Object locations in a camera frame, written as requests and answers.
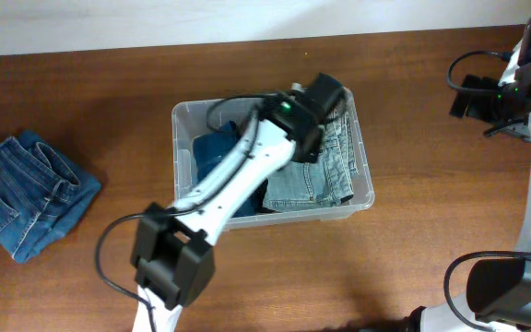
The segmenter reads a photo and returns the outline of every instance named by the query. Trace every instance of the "clear plastic bin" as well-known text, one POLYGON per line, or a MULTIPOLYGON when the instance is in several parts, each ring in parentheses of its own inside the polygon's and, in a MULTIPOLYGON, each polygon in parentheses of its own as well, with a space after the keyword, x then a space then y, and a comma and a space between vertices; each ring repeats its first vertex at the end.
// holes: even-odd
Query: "clear plastic bin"
MULTIPOLYGON (((186 195, 197 184, 197 168, 194 154, 192 153, 192 142, 196 137, 210 133, 206 126, 207 109, 215 101, 218 100, 180 102, 175 105, 171 113, 171 124, 173 126, 173 176, 176 199, 186 195)), ((222 125, 229 120, 239 124, 251 106, 258 101, 249 99, 228 101, 213 113, 213 124, 222 125)), ((231 218, 227 228, 264 226, 307 220, 345 219, 354 212, 371 207, 374 202, 374 189, 372 188, 366 152, 364 151, 364 142, 361 139, 358 115, 352 112, 351 119, 353 119, 352 140, 354 153, 360 174, 360 176, 351 179, 354 187, 352 199, 339 207, 322 207, 295 212, 231 218)))

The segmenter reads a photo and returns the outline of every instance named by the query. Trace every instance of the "wooden table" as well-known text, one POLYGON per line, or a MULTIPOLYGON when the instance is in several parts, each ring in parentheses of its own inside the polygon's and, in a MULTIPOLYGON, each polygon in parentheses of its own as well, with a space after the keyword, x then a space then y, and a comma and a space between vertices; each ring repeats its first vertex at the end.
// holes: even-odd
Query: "wooden table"
MULTIPOLYGON (((113 219, 172 201, 172 107, 285 89, 319 71, 355 94, 374 205, 224 233, 217 273, 179 330, 315 330, 442 303, 452 260, 513 248, 530 169, 528 144, 486 139, 485 124, 448 115, 445 72, 461 53, 510 50, 521 37, 502 27, 0 57, 0 141, 29 128, 103 183, 78 226, 37 258, 16 264, 0 246, 0 331, 129 331, 136 303, 98 279, 93 249, 113 219)), ((456 78, 503 67, 479 57, 456 78)), ((132 289, 135 228, 117 229, 103 253, 132 289)))

